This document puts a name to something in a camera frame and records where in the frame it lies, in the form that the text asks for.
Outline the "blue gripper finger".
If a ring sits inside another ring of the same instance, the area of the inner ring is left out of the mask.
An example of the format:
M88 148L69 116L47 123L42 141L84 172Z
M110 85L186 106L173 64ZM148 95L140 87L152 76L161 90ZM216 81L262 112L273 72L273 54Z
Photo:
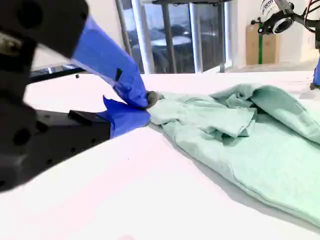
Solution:
M37 111L36 173L40 174L112 138L146 126L146 110L103 99L105 111Z
M130 106L148 109L158 99L145 88L133 58L98 26L84 0L1 1L1 87L19 98L38 45L100 76Z
M320 88L320 59L318 60L317 66L314 69L313 80L309 85L310 90Z

